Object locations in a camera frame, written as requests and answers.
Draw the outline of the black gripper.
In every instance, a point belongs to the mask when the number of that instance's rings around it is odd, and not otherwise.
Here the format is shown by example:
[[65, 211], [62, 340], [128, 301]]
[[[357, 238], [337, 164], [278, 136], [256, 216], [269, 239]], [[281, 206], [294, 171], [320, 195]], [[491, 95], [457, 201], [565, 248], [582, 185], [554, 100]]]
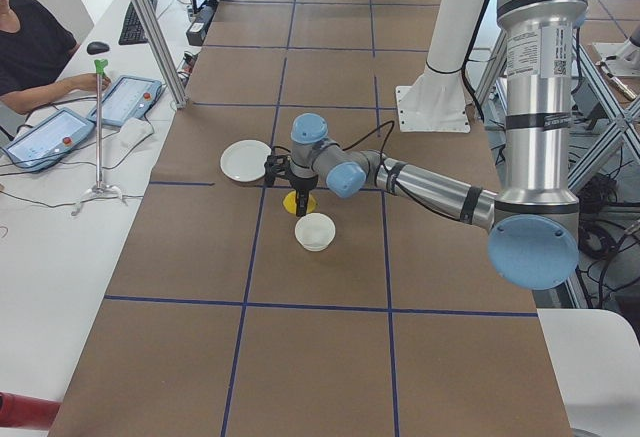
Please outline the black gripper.
[[317, 187], [317, 175], [299, 176], [292, 173], [290, 175], [290, 184], [295, 190], [295, 215], [304, 217], [308, 212], [309, 192]]

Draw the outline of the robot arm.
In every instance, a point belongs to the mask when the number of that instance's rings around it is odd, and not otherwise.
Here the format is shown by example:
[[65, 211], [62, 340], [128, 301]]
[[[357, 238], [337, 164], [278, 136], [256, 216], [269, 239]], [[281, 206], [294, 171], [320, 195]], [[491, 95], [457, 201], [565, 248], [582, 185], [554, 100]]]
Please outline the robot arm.
[[[425, 68], [396, 90], [405, 132], [464, 132], [464, 68], [489, 0], [442, 0]], [[565, 282], [579, 260], [579, 201], [568, 186], [573, 37], [588, 0], [496, 0], [506, 34], [505, 182], [491, 192], [387, 157], [342, 149], [314, 113], [292, 126], [285, 173], [304, 214], [324, 182], [347, 198], [366, 185], [485, 229], [489, 259], [506, 280], [543, 290]]]

